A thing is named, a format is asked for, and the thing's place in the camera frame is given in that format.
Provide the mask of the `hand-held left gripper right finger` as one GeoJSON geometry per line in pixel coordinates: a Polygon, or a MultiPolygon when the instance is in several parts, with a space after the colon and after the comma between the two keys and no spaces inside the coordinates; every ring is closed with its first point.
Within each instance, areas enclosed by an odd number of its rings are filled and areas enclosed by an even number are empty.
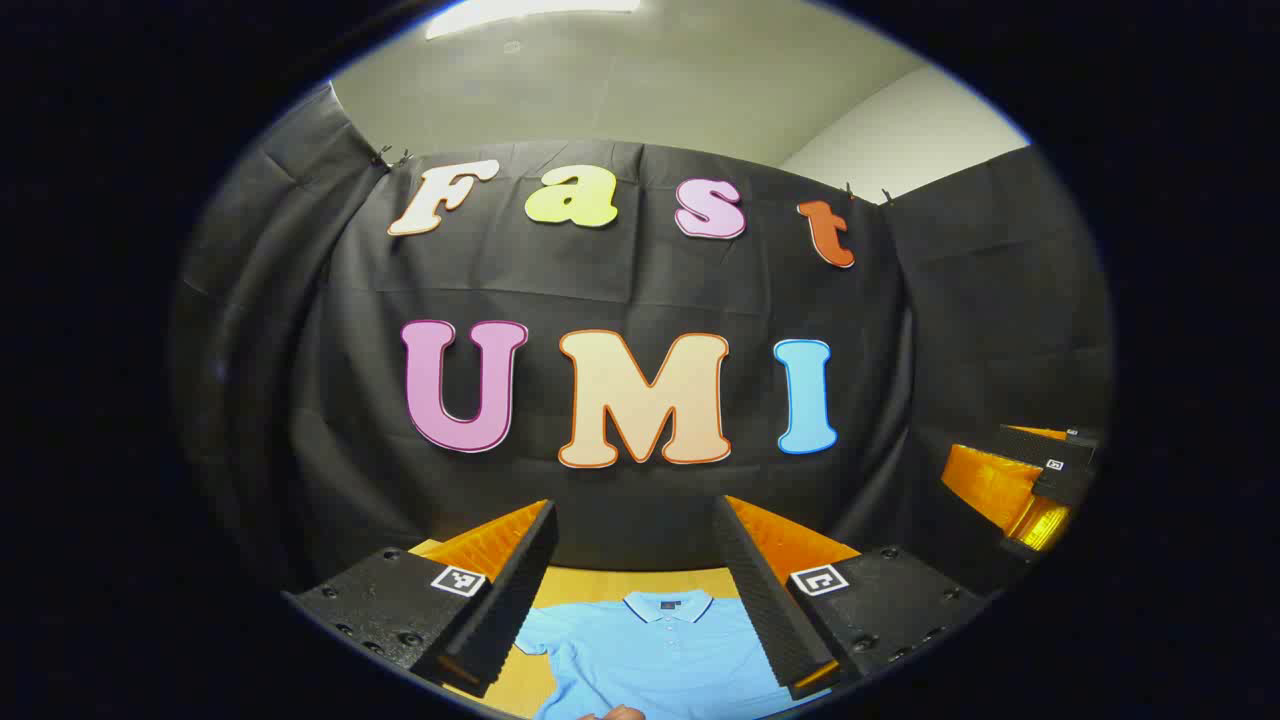
{"type": "Polygon", "coordinates": [[[899,546],[855,550],[732,496],[713,501],[712,523],[774,678],[795,700],[882,675],[989,603],[899,546]]]}

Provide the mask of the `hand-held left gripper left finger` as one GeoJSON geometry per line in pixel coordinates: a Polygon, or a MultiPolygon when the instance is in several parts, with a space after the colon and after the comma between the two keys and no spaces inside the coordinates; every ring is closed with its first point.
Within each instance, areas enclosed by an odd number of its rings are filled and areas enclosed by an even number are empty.
{"type": "Polygon", "coordinates": [[[558,541],[539,500],[426,550],[385,547],[288,597],[375,659],[481,697],[506,665],[558,541]]]}

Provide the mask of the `light blue T-shirt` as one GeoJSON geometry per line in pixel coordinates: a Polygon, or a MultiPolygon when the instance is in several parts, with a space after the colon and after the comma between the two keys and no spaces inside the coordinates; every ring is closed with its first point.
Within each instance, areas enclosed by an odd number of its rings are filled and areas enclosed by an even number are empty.
{"type": "Polygon", "coordinates": [[[556,688],[532,720],[759,720],[801,706],[781,685],[741,600],[632,592],[532,609],[515,647],[545,656],[556,688]]]}

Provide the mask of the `black backdrop cloth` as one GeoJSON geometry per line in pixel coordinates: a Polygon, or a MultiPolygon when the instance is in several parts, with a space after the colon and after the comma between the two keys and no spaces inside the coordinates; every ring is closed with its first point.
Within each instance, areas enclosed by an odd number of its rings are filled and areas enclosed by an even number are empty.
{"type": "Polygon", "coordinates": [[[321,87],[251,143],[177,286],[182,438],[250,570],[297,589],[541,498],[554,561],[717,560],[731,495],[856,547],[991,562],[951,445],[1106,424],[1096,246],[1033,149],[888,205],[655,145],[486,146],[393,169],[321,87]],[[571,470],[571,331],[655,372],[723,336],[731,455],[571,470]]]}

